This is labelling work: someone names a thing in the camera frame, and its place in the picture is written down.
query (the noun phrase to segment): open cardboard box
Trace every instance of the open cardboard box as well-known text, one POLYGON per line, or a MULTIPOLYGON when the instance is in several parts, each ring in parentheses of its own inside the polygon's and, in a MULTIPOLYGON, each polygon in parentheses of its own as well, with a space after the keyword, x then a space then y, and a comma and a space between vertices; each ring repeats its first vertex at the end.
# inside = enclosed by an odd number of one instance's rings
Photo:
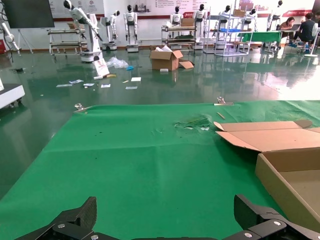
POLYGON ((289 220, 320 233, 320 127, 309 120, 217 123, 231 144, 261 152, 255 173, 289 220))
POLYGON ((174 71, 182 66, 185 69, 193 68, 193 64, 190 61, 185 61, 182 58, 183 55, 181 51, 151 51, 150 59, 152 61, 152 69, 168 69, 169 71, 174 71))

